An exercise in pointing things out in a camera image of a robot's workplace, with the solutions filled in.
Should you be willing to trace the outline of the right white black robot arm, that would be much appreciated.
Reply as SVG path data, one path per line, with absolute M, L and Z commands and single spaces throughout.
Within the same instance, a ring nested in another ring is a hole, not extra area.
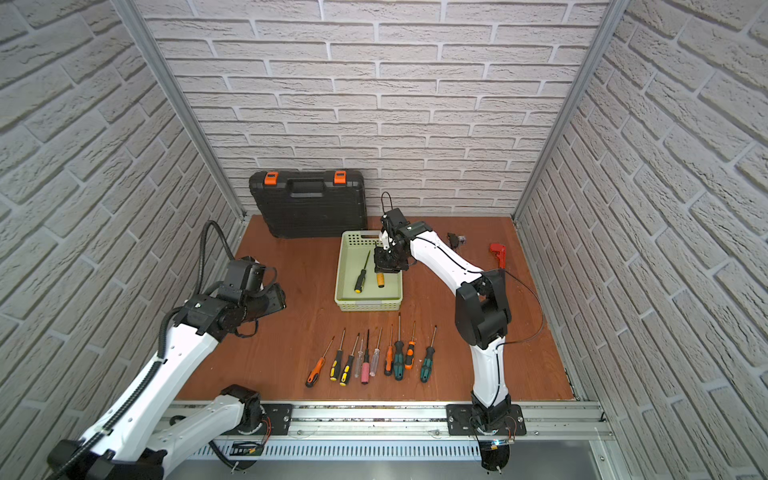
M 409 222 L 398 208 L 385 212 L 381 222 L 381 245 L 374 249 L 375 270 L 398 273 L 408 270 L 415 260 L 454 293 L 455 326 L 472 355 L 473 424 L 485 432 L 499 428 L 512 408 L 503 360 L 511 321 L 504 271 L 480 270 L 446 245 L 430 226 Z

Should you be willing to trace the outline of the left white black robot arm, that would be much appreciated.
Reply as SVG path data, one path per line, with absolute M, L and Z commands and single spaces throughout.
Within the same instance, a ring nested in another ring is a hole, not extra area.
M 268 429 L 257 392 L 231 385 L 202 410 L 157 425 L 202 361 L 239 328 L 286 306 L 267 267 L 251 257 L 230 261 L 223 280 L 193 294 L 161 322 L 155 355 L 107 412 L 77 440 L 62 440 L 47 463 L 53 479 L 163 479 L 203 445 L 235 430 Z

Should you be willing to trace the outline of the orange short screwdriver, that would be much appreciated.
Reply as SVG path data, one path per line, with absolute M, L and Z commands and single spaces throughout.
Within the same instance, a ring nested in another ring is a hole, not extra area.
M 410 340 L 407 343 L 407 348 L 405 353 L 404 367 L 406 370 L 411 370 L 413 368 L 413 360 L 414 360 L 415 344 L 416 344 L 415 330 L 416 330 L 416 322 L 413 322 L 412 335 L 410 337 Z

